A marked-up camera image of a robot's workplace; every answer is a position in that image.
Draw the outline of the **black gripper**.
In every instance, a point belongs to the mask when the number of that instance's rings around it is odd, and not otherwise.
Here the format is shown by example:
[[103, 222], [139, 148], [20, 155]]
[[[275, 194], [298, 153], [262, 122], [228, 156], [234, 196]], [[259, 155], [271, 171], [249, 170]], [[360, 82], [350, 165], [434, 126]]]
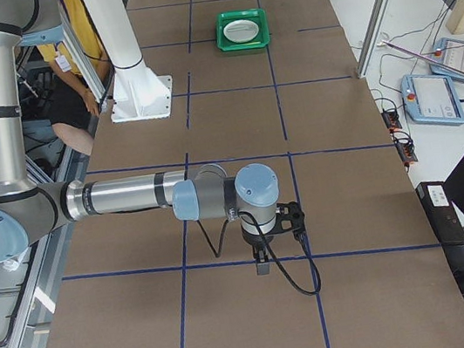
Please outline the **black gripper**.
[[251, 234], [247, 230], [242, 229], [244, 241], [251, 245], [253, 258], [256, 260], [256, 274], [258, 276], [270, 273], [270, 263], [268, 262], [268, 252], [265, 245], [273, 241], [274, 236], [272, 233], [266, 233], [263, 238], [260, 235]]

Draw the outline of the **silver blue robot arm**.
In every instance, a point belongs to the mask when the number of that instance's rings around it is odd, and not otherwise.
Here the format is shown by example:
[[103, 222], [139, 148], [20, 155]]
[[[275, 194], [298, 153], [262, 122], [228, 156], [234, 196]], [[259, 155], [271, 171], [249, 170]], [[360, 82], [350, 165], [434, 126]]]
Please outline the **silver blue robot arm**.
[[193, 171], [99, 182], [37, 184], [27, 175], [16, 77], [19, 45], [63, 42], [70, 11], [62, 0], [0, 0], [0, 263], [20, 255], [53, 230], [91, 215], [171, 208], [179, 220], [238, 220], [259, 274], [277, 263], [271, 241], [283, 233], [285, 206], [274, 171], [248, 164], [228, 176], [217, 164]]

